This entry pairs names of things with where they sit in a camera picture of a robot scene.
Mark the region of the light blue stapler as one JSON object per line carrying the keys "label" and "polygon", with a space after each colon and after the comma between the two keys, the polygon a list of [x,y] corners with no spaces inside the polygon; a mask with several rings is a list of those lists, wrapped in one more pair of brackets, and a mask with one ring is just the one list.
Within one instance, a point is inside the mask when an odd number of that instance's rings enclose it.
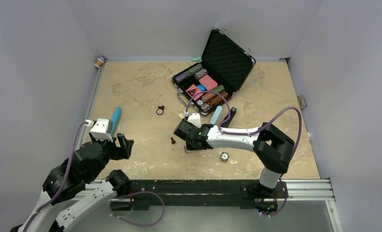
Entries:
{"label": "light blue stapler", "polygon": [[210,119],[210,124],[215,125],[217,123],[217,121],[218,121],[218,119],[222,113],[222,110],[223,110],[222,106],[219,105],[216,107],[216,109],[213,112],[213,115]]}

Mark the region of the black stapler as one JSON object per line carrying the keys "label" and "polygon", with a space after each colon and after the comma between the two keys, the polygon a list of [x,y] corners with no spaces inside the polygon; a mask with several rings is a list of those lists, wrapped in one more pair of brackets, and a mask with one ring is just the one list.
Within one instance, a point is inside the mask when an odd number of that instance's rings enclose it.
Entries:
{"label": "black stapler", "polygon": [[227,117],[229,117],[229,120],[227,120],[227,121],[222,125],[223,128],[228,128],[228,127],[229,127],[229,125],[230,125],[230,123],[232,122],[232,120],[233,120],[233,118],[234,118],[236,112],[237,112],[237,108],[232,107],[231,110],[230,110],[230,113],[227,114],[227,116],[225,117],[225,119],[227,119]]}

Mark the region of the red white staple box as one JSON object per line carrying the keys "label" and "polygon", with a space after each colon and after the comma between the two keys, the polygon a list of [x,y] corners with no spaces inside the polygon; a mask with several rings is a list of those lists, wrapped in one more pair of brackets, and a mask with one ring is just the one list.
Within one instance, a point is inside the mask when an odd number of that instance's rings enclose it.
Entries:
{"label": "red white staple box", "polygon": [[185,152],[186,154],[189,154],[191,151],[188,150],[186,146],[184,146],[184,152]]}

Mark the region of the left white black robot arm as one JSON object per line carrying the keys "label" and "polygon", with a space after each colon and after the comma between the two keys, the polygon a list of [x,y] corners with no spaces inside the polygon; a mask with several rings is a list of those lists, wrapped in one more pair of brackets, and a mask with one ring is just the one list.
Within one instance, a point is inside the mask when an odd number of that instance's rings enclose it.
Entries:
{"label": "left white black robot arm", "polygon": [[93,193],[69,206],[70,200],[93,182],[110,160],[129,159],[134,145],[123,134],[111,140],[94,136],[72,156],[51,170],[42,185],[40,198],[27,221],[11,228],[13,232],[69,232],[78,220],[100,202],[112,196],[126,197],[131,181],[122,170],[114,170]]}

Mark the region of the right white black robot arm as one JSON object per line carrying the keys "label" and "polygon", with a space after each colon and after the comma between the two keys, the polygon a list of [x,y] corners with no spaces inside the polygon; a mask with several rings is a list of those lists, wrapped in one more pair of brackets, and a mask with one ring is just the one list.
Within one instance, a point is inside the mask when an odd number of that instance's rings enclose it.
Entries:
{"label": "right white black robot arm", "polygon": [[258,193],[270,196],[276,190],[279,178],[287,173],[296,150],[295,142],[273,124],[263,123],[261,128],[231,129],[202,124],[200,127],[182,121],[174,130],[186,143],[189,151],[215,148],[233,148],[254,152],[264,165]]}

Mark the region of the light blue marker tube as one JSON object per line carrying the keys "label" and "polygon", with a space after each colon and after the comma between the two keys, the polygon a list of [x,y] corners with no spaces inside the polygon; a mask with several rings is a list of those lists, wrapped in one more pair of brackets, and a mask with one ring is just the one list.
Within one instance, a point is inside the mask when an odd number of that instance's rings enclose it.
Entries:
{"label": "light blue marker tube", "polygon": [[116,128],[117,128],[117,125],[118,125],[118,122],[119,122],[119,119],[121,117],[121,113],[122,113],[122,108],[121,107],[117,107],[116,110],[114,111],[113,115],[112,115],[112,129],[111,129],[111,135],[114,135],[115,131],[116,131]]}

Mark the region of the brown poker chip left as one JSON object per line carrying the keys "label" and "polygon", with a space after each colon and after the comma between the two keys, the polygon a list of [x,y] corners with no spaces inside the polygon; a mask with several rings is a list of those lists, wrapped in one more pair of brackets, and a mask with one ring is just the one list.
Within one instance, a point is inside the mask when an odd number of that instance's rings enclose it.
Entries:
{"label": "brown poker chip left", "polygon": [[164,110],[163,109],[157,109],[156,110],[156,114],[159,115],[159,116],[163,115],[164,114]]}

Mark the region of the pink card deck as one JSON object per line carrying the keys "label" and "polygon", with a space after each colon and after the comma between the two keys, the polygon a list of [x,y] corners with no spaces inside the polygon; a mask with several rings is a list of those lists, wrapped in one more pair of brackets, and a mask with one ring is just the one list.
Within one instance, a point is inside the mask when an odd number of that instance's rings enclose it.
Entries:
{"label": "pink card deck", "polygon": [[209,75],[205,75],[200,78],[199,83],[205,87],[206,90],[213,90],[218,86],[218,83],[213,80]]}

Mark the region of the black poker chip case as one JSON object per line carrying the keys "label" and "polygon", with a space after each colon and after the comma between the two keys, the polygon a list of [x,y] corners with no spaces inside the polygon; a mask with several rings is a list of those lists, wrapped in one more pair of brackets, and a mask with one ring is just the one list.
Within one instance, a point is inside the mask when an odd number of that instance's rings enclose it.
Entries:
{"label": "black poker chip case", "polygon": [[[213,28],[199,61],[174,75],[171,81],[177,88],[177,99],[184,106],[191,100],[190,105],[207,116],[225,103],[220,94],[230,100],[240,90],[255,64],[253,56],[220,29]],[[198,81],[205,75],[215,80],[218,86],[206,90]]]}

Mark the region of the small orange bottle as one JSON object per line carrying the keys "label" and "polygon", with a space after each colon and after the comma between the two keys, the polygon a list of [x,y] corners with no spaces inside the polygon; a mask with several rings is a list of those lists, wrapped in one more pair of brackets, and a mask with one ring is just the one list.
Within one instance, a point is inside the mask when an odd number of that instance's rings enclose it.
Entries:
{"label": "small orange bottle", "polygon": [[97,61],[95,62],[94,66],[99,69],[106,63],[106,57],[105,56],[100,56],[97,58]]}

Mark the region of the chip stack by wall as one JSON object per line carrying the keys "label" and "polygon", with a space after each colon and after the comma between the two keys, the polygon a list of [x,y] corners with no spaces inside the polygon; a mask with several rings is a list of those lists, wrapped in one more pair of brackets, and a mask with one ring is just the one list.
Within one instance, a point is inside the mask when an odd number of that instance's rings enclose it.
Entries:
{"label": "chip stack by wall", "polygon": [[306,109],[308,107],[308,104],[304,95],[301,95],[301,94],[297,95],[297,101],[301,110]]}

